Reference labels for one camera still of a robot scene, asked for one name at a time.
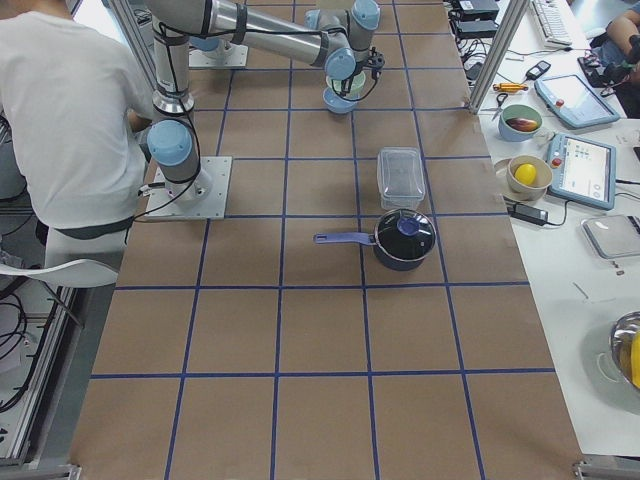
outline yellow tool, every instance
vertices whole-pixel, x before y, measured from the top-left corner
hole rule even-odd
[[[493,90],[496,92],[516,93],[520,90],[527,91],[529,87],[524,83],[494,83]]]
[[[631,342],[631,383],[640,388],[640,332],[636,332]]]

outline orange screwdriver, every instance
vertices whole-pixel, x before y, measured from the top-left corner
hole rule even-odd
[[[527,91],[529,87],[524,83],[494,83],[493,90],[496,92],[516,93],[520,90]]]

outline tiled surface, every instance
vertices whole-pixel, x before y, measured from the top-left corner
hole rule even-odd
[[[325,110],[322,72],[255,49],[191,73],[203,153],[234,157],[227,218],[134,226],[71,455],[86,479],[573,478],[444,9],[382,14],[386,69],[350,115]],[[424,154],[439,241],[410,272],[312,240],[373,231],[385,146]]]

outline white keyboard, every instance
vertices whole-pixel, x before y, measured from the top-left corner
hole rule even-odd
[[[542,35],[545,47],[566,47],[571,45],[571,37],[562,23],[562,17],[556,1],[564,0],[531,0],[531,11],[538,31]]]

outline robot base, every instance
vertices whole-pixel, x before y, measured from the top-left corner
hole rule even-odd
[[[150,220],[222,220],[227,205],[227,193],[229,191],[229,178],[231,177],[232,157],[202,157],[201,168],[204,169],[212,180],[209,193],[201,199],[181,203],[170,203],[164,208],[145,215]],[[164,182],[164,175],[158,168],[154,182]],[[151,190],[147,210],[164,205],[171,197],[164,188]]]
[[[249,47],[247,46],[234,45],[229,55],[211,58],[206,56],[202,50],[192,50],[189,52],[189,68],[194,70],[244,68],[247,66],[248,51]]]

